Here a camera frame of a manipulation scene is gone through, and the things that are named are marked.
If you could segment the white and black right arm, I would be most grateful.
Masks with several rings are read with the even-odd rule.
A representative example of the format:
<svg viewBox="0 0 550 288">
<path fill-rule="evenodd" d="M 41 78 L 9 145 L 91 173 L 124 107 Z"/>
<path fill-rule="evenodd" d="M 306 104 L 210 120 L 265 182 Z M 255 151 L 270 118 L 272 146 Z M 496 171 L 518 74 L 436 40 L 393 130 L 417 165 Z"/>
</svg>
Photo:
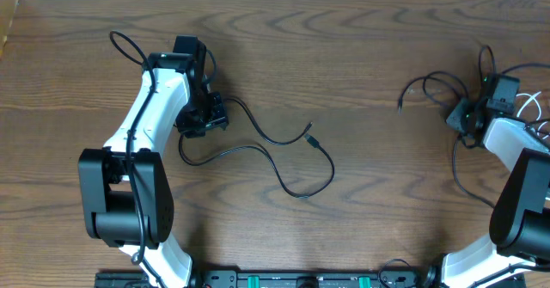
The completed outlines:
<svg viewBox="0 0 550 288">
<path fill-rule="evenodd" d="M 461 138 L 475 138 L 494 154 L 510 176 L 492 204 L 488 234 L 443 257 L 436 287 L 512 287 L 521 273 L 549 270 L 549 146 L 532 122 L 512 113 L 508 103 L 463 98 L 446 119 Z"/>
</svg>

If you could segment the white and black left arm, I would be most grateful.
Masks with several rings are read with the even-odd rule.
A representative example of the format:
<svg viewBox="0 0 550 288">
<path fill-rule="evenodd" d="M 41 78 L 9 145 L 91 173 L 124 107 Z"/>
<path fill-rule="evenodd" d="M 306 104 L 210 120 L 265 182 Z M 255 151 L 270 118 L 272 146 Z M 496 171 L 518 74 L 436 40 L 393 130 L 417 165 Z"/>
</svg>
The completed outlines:
<svg viewBox="0 0 550 288">
<path fill-rule="evenodd" d="M 213 55 L 173 50 L 141 61 L 142 85 L 119 129 L 100 149 L 85 149 L 77 169 L 90 237 L 130 255 L 153 287 L 188 287 L 193 260 L 171 229 L 174 199 L 162 163 L 170 132 L 202 138 L 229 121 L 204 74 Z"/>
</svg>

